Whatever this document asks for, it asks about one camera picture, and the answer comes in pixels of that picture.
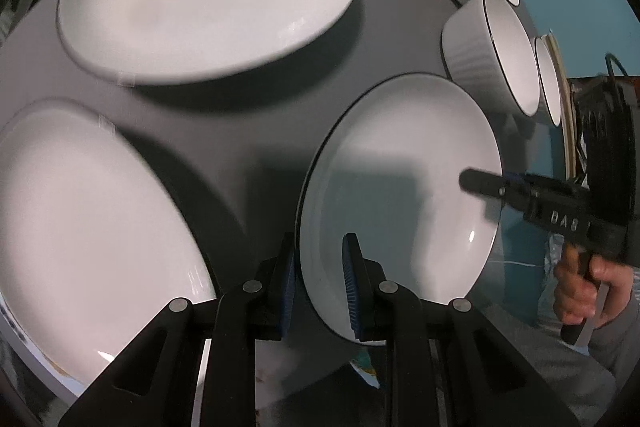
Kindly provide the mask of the person's right hand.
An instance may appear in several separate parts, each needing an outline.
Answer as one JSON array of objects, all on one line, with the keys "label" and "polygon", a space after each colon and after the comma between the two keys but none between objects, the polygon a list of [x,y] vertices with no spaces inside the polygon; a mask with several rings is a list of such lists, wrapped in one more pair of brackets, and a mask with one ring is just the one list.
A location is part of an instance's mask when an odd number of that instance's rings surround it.
[{"label": "person's right hand", "polygon": [[[594,255],[589,263],[589,282],[579,273],[579,249],[566,243],[561,260],[554,268],[558,283],[554,292],[553,310],[563,325],[580,325],[595,319],[597,329],[616,319],[628,306],[634,283],[634,270],[628,265]],[[602,310],[597,310],[598,290],[608,285],[608,295]]]}]

